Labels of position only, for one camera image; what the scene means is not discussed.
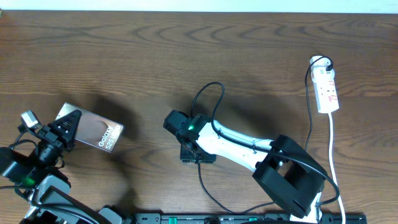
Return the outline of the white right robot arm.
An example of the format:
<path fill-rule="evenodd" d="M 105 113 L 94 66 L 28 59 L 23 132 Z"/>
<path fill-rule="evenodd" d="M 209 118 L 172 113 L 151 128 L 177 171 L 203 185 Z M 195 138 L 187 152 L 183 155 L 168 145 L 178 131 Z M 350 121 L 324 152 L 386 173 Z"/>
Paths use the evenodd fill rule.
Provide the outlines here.
<path fill-rule="evenodd" d="M 194 118 L 173 110 L 163 127 L 181 144 L 183 162 L 212 164 L 217 156 L 252 171 L 254 180 L 295 222 L 318 223 L 316 207 L 324 188 L 326 170 L 293 139 L 253 138 L 198 114 Z"/>

